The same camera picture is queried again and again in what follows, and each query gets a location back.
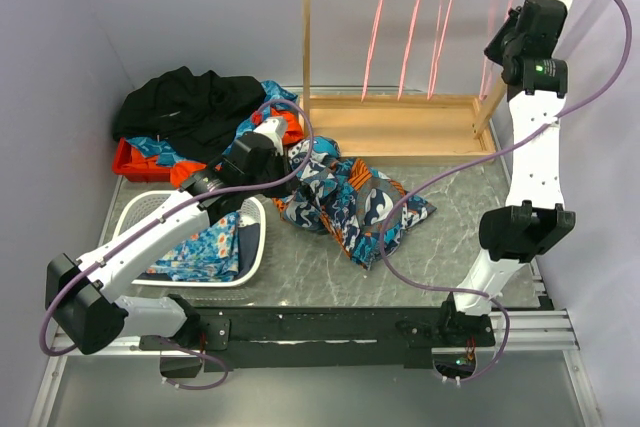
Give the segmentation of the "blue orange patterned shorts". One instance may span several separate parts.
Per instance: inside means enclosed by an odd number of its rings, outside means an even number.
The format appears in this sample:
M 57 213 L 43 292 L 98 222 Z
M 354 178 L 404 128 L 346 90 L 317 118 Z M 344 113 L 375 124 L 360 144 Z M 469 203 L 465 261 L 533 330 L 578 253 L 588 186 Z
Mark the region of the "blue orange patterned shorts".
M 274 201 L 281 218 L 318 234 L 329 234 L 355 264 L 368 270 L 385 253 L 393 254 L 404 235 L 436 211 L 426 199 L 414 195 L 396 212 L 394 203 L 407 194 L 386 174 L 361 158 L 342 157 L 330 138 L 304 139 L 288 150 L 296 168 L 310 154 L 298 173 L 300 187 Z

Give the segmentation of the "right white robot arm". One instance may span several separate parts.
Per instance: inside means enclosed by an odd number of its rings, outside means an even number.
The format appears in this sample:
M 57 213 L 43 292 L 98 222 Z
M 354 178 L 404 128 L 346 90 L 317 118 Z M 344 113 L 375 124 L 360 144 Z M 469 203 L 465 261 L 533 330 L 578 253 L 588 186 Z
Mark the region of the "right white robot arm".
M 502 68 L 512 118 L 510 190 L 504 206 L 480 221 L 481 250 L 442 305 L 438 334 L 448 346 L 472 346 L 490 332 L 487 316 L 506 283 L 568 235 L 576 215 L 564 207 L 559 181 L 558 115 L 566 103 L 568 66 L 553 52 L 568 0 L 525 0 L 508 13 L 485 49 Z

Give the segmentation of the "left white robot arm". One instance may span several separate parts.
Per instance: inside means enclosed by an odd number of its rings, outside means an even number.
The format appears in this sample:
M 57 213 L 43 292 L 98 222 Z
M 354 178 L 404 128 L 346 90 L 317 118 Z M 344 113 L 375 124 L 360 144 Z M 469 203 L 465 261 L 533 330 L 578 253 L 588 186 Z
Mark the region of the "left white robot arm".
M 179 349 L 195 346 L 200 315 L 185 299 L 130 297 L 126 290 L 172 248 L 238 210 L 247 198 L 290 192 L 284 133 L 274 121 L 261 124 L 111 242 L 77 259 L 55 257 L 47 266 L 45 319 L 55 321 L 85 355 L 127 335 L 163 337 Z

